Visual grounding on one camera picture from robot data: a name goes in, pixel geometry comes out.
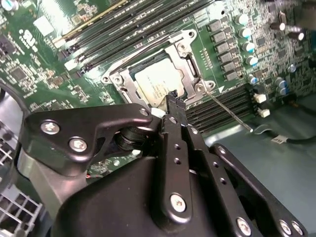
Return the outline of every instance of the ram slot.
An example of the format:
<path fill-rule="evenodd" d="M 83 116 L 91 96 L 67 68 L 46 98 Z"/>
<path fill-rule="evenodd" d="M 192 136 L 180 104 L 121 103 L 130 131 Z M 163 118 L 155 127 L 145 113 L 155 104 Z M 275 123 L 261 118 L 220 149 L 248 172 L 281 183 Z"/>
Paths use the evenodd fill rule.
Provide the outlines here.
<path fill-rule="evenodd" d="M 217 96 L 217 99 L 240 118 L 256 114 L 257 106 L 253 101 L 253 91 L 248 85 Z M 196 127 L 201 133 L 212 131 L 235 121 L 212 100 L 193 107 L 186 113 L 189 124 Z"/>
<path fill-rule="evenodd" d="M 92 68 L 102 65 L 108 57 L 114 55 L 124 48 L 134 46 L 138 42 L 142 42 L 143 39 L 149 38 L 151 35 L 155 35 L 158 31 L 169 31 L 168 27 L 174 24 L 175 21 L 183 20 L 188 16 L 188 14 L 194 14 L 197 11 L 200 11 L 212 4 L 214 1 L 208 0 L 196 0 L 195 4 L 192 4 L 192 1 L 185 1 L 184 5 L 177 7 L 176 11 L 169 10 L 166 12 L 164 17 L 158 17 L 149 23 L 143 25 L 141 28 L 133 31 L 128 36 L 121 37 L 115 40 L 116 46 L 112 46 L 109 49 L 108 46 L 105 46 L 100 51 L 96 52 L 97 55 L 92 61 L 86 62 L 86 64 L 79 71 L 80 74 L 84 74 L 90 71 Z"/>
<path fill-rule="evenodd" d="M 137 30 L 146 22 L 161 15 L 162 13 L 164 13 L 166 8 L 169 9 L 174 5 L 178 5 L 178 3 L 180 3 L 181 1 L 182 0 L 170 2 L 169 0 L 167 0 L 166 3 L 166 0 L 161 0 L 157 2 L 155 5 L 150 6 L 143 12 L 137 14 L 133 19 L 127 20 L 122 24 L 109 29 L 108 31 L 96 37 L 93 41 L 90 41 L 89 44 L 83 45 L 83 47 L 88 48 L 88 50 L 83 51 L 79 56 L 77 56 L 77 58 L 83 59 L 91 56 L 106 45 L 113 43 L 120 37 L 123 37 L 124 35 L 129 34 L 132 31 Z"/>
<path fill-rule="evenodd" d="M 66 58 L 91 41 L 94 41 L 96 37 L 102 35 L 104 32 L 119 28 L 118 25 L 122 25 L 122 22 L 129 22 L 134 19 L 137 12 L 144 10 L 155 2 L 157 0 L 139 0 L 109 13 L 101 20 L 68 38 L 68 40 L 73 40 L 74 44 L 60 51 L 59 58 Z"/>

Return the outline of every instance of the black ram slot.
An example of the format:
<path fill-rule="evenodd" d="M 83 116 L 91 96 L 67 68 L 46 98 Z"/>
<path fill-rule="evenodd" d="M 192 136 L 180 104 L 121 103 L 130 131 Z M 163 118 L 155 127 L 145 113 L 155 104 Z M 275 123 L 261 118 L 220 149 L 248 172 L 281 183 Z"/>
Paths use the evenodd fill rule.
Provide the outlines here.
<path fill-rule="evenodd" d="M 153 20 L 155 17 L 162 15 L 166 9 L 170 9 L 171 7 L 177 6 L 182 0 L 179 1 L 171 1 L 168 2 L 166 5 L 163 5 L 165 0 L 161 0 L 157 2 L 155 5 L 150 6 L 149 8 L 145 9 L 144 12 L 137 14 L 133 19 L 128 19 L 125 22 L 122 22 L 120 25 L 116 25 L 114 28 L 109 29 L 108 31 L 102 33 L 98 37 L 94 38 L 93 41 L 90 41 L 87 45 L 82 45 L 82 47 L 89 47 L 87 51 L 81 53 L 77 58 L 88 58 L 98 50 L 102 49 L 103 47 L 117 41 L 120 37 L 137 30 L 138 28 L 142 28 L 142 24 Z"/>
<path fill-rule="evenodd" d="M 113 48 L 111 51 L 108 51 L 107 53 L 96 58 L 95 60 L 92 60 L 87 65 L 83 66 L 81 68 L 80 72 L 78 72 L 78 73 L 83 76 L 84 73 L 90 71 L 92 68 L 95 68 L 95 67 L 103 64 L 107 60 L 108 57 L 113 56 L 114 54 L 118 53 L 122 49 L 126 49 L 127 47 L 133 46 L 137 42 L 141 42 L 144 38 L 148 38 L 148 37 L 150 37 L 150 35 L 154 35 L 155 32 L 160 31 L 163 27 L 168 27 L 172 23 L 174 23 L 175 21 L 181 20 L 181 19 L 187 17 L 188 14 L 194 14 L 197 11 L 204 9 L 205 7 L 210 5 L 211 3 L 213 3 L 213 1 L 202 0 L 201 2 L 196 3 L 192 7 L 185 8 L 185 10 L 181 12 L 181 14 L 174 15 L 171 18 L 166 19 L 165 21 L 163 21 L 162 23 L 160 23 L 156 27 L 149 28 L 148 30 L 145 30 L 142 34 L 140 34 L 134 38 L 132 37 L 132 40 L 128 40 L 128 41 L 126 41 L 126 43 L 120 44 L 117 47 Z M 150 23 L 146 24 L 145 27 L 143 26 L 142 28 L 146 29 L 149 25 L 153 24 L 154 22 L 158 21 L 159 19 L 161 19 L 161 17 L 151 21 Z M 126 37 L 122 37 L 120 39 L 117 39 L 116 41 L 124 40 L 125 38 Z"/>
<path fill-rule="evenodd" d="M 249 100 L 245 100 L 244 98 L 241 98 L 241 99 L 238 99 L 236 101 L 234 100 L 234 101 L 231 101 L 229 103 L 225 103 L 224 105 L 227 108 L 232 109 L 234 107 L 240 106 L 242 104 L 248 104 L 248 103 L 249 103 Z M 216 107 L 213 107 L 211 110 L 207 110 L 203 113 L 200 113 L 200 114 L 198 114 L 194 117 L 190 117 L 188 119 L 192 122 L 195 122 L 195 121 L 201 122 L 204 119 L 208 119 L 211 116 L 216 116 L 217 114 L 222 113 L 223 111 L 225 111 L 225 110 L 223 110 L 221 107 L 216 106 Z"/>
<path fill-rule="evenodd" d="M 229 108 L 229 106 L 232 106 L 234 104 L 238 104 L 238 103 L 243 103 L 243 102 L 248 102 L 249 101 L 249 97 L 248 95 L 242 94 L 241 96 L 235 97 L 232 100 L 223 100 L 223 104 Z M 199 109 L 197 111 L 195 111 L 194 114 L 191 114 L 190 116 L 187 116 L 187 118 L 191 119 L 197 119 L 199 117 L 200 114 L 205 115 L 208 113 L 214 113 L 215 111 L 218 110 L 218 104 L 209 104 L 207 107 L 204 107 L 203 109 Z"/>
<path fill-rule="evenodd" d="M 102 18 L 94 22 L 92 25 L 88 25 L 83 30 L 73 34 L 71 37 L 67 38 L 66 41 L 70 41 L 76 38 L 81 37 L 89 37 L 99 31 L 99 28 L 105 28 L 108 29 L 109 25 L 112 25 L 112 21 L 122 20 L 126 17 L 130 17 L 131 14 L 135 13 L 135 10 L 141 10 L 143 7 L 147 7 L 148 5 L 152 4 L 152 2 L 155 0 L 133 0 L 127 2 L 123 7 L 117 8 L 116 10 L 113 10 L 106 15 L 104 15 Z"/>
<path fill-rule="evenodd" d="M 115 30 L 120 29 L 122 25 L 128 23 L 132 19 L 135 19 L 135 14 L 137 14 L 138 12 L 143 11 L 146 7 L 150 9 L 153 8 L 154 6 L 152 4 L 155 1 L 157 0 L 147 0 L 145 3 L 140 3 L 136 7 L 133 7 L 133 5 L 129 5 L 124 9 L 120 8 L 120 11 L 118 12 L 111 13 L 111 15 L 107 17 L 107 19 L 102 19 L 102 21 L 100 20 L 97 23 L 94 23 L 90 27 L 86 28 L 84 31 L 80 32 L 80 35 L 73 37 L 73 39 L 77 38 L 77 42 L 69 46 L 67 49 L 62 50 L 61 54 L 65 57 L 68 57 L 80 48 L 85 47 L 87 44 L 90 44 L 91 42 L 95 41 L 96 39 L 104 37 L 108 35 L 110 32 L 114 32 Z"/>
<path fill-rule="evenodd" d="M 230 92 L 217 96 L 227 108 L 242 118 L 255 115 L 257 106 L 253 101 L 252 87 L 248 84 L 240 86 Z M 201 133 L 209 132 L 235 120 L 216 102 L 210 100 L 187 110 L 188 123 Z"/>
<path fill-rule="evenodd" d="M 250 111 L 247 111 L 247 112 L 241 112 L 241 113 L 236 113 L 236 115 L 239 117 L 239 118 L 243 118 L 243 117 L 246 117 L 248 115 L 251 115 L 252 113 Z M 210 126 L 207 126 L 207 127 L 201 127 L 201 128 L 197 128 L 200 133 L 207 133 L 207 132 L 211 132 L 219 127 L 222 127 L 222 126 L 225 126 L 225 125 L 228 125 L 232 122 L 235 122 L 235 120 L 230 117 L 230 118 L 226 118 L 225 120 L 223 120 L 222 122 L 219 122 L 217 124 L 211 124 Z"/>

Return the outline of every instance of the black cable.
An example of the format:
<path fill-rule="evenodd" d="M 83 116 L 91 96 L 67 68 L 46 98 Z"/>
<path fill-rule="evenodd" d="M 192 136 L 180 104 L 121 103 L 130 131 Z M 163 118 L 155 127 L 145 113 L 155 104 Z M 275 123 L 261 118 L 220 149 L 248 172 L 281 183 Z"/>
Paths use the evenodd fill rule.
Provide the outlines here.
<path fill-rule="evenodd" d="M 251 122 L 250 124 L 251 126 L 262 126 L 262 124 L 257 124 L 255 122 Z M 266 129 L 264 130 L 261 134 L 266 134 L 269 137 L 271 137 L 272 139 L 280 136 L 280 134 L 276 133 L 275 131 L 271 130 L 271 129 Z M 310 137 L 310 138 L 304 138 L 304 139 L 292 139 L 292 138 L 287 138 L 286 143 L 290 143 L 290 144 L 296 144 L 296 145 L 306 145 L 306 144 L 312 144 L 312 143 L 316 143 L 316 136 Z"/>

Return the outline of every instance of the green circuit board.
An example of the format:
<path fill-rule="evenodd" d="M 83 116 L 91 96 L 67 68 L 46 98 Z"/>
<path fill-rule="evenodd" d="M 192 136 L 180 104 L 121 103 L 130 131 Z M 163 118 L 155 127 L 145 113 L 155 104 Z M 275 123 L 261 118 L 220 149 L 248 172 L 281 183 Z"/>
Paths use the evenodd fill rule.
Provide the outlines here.
<path fill-rule="evenodd" d="M 275 106 L 281 105 L 282 97 L 289 92 L 305 96 L 316 90 L 315 73 L 308 64 L 311 52 L 309 32 L 305 32 L 303 40 L 288 36 L 301 30 L 295 19 L 299 2 L 192 0 L 175 1 L 178 5 L 174 3 L 172 7 L 173 2 L 169 0 L 8 2 L 17 3 L 18 9 L 0 8 L 0 80 L 19 92 L 31 112 L 125 103 L 113 83 L 104 83 L 104 73 L 113 63 L 140 48 L 185 30 L 197 33 L 190 44 L 192 55 L 200 77 L 215 83 L 214 95 L 249 83 L 250 75 L 255 76 L 257 84 L 264 86 L 268 100 Z M 120 14 L 133 8 L 139 8 L 144 14 L 137 19 L 131 18 L 125 25 L 118 21 L 104 36 L 91 33 L 104 31 L 106 26 L 97 23 L 113 12 L 119 19 Z M 150 18 L 155 11 L 161 11 L 161 14 Z M 242 15 L 248 17 L 243 24 L 238 21 Z M 143 28 L 137 28 L 139 25 L 132 28 L 132 21 L 136 20 L 142 21 L 139 25 Z M 284 22 L 286 29 L 271 29 L 273 22 Z M 241 32 L 245 28 L 251 32 L 246 38 Z M 126 32 L 113 38 L 116 31 Z M 89 35 L 94 36 L 93 40 L 87 40 Z M 254 51 L 245 51 L 243 47 L 247 42 L 254 44 Z M 227 47 L 219 51 L 219 45 L 223 43 Z M 225 53 L 230 57 L 223 63 L 221 56 Z M 258 63 L 250 65 L 249 57 L 255 57 Z M 67 67 L 72 61 L 75 65 Z M 277 78 L 286 81 L 285 92 L 278 90 Z M 202 95 L 189 104 L 188 109 L 208 100 L 208 96 Z M 124 158 L 120 163 L 133 159 Z M 115 160 L 117 158 L 101 166 L 113 165 Z"/>

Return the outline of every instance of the black chip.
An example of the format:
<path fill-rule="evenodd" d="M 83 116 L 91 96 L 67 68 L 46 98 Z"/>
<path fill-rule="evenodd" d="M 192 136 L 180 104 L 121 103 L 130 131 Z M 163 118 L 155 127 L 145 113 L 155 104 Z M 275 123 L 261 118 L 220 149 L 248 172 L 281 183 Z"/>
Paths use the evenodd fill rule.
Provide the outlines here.
<path fill-rule="evenodd" d="M 60 75 L 60 77 L 61 77 L 63 80 L 69 80 L 69 79 L 70 79 L 70 76 L 69 76 L 67 73 L 63 73 L 62 75 Z"/>
<path fill-rule="evenodd" d="M 6 56 L 14 51 L 14 45 L 4 35 L 0 35 L 0 54 Z"/>
<path fill-rule="evenodd" d="M 300 48 L 300 49 L 297 49 L 295 50 L 295 56 L 299 57 L 299 56 L 302 56 L 302 54 L 304 53 L 304 48 Z"/>
<path fill-rule="evenodd" d="M 64 79 L 62 79 L 62 77 L 55 77 L 53 81 L 55 85 L 61 85 L 64 82 Z"/>
<path fill-rule="evenodd" d="M 272 83 L 272 78 L 268 78 L 268 79 L 266 79 L 266 81 L 265 81 L 265 82 L 266 82 L 266 84 L 267 84 L 267 85 L 270 85 L 270 84 Z"/>
<path fill-rule="evenodd" d="M 81 9 L 81 10 L 78 12 L 78 14 L 79 14 L 80 16 L 85 15 L 85 14 L 86 14 L 85 9 L 84 9 L 84 8 Z"/>
<path fill-rule="evenodd" d="M 226 27 L 224 29 L 224 32 L 227 34 L 227 33 L 230 33 L 232 31 L 232 29 L 230 27 Z"/>
<path fill-rule="evenodd" d="M 228 16 L 224 16 L 222 19 L 221 19 L 221 22 L 227 22 L 228 21 Z"/>
<path fill-rule="evenodd" d="M 277 55 L 279 58 L 283 58 L 286 55 L 286 50 L 285 49 L 281 50 L 279 53 L 277 53 Z"/>
<path fill-rule="evenodd" d="M 232 61 L 233 61 L 233 63 L 238 63 L 238 62 L 240 62 L 239 58 L 234 58 Z"/>
<path fill-rule="evenodd" d="M 27 75 L 24 73 L 24 71 L 20 67 L 13 69 L 10 72 L 10 75 L 17 81 L 23 80 L 24 78 L 27 77 Z"/>
<path fill-rule="evenodd" d="M 268 6 L 269 12 L 273 12 L 277 9 L 277 6 L 273 3 L 270 6 Z"/>
<path fill-rule="evenodd" d="M 266 38 L 261 37 L 257 39 L 257 45 L 258 46 L 263 46 L 266 43 Z"/>
<path fill-rule="evenodd" d="M 230 53 L 237 53 L 238 50 L 237 50 L 237 48 L 232 48 L 229 52 L 230 52 Z"/>
<path fill-rule="evenodd" d="M 255 76 L 255 78 L 261 78 L 262 77 L 262 71 L 261 70 L 255 71 L 253 73 L 253 75 Z"/>
<path fill-rule="evenodd" d="M 239 72 L 239 71 L 241 71 L 242 70 L 242 67 L 237 67 L 236 68 L 236 72 Z"/>

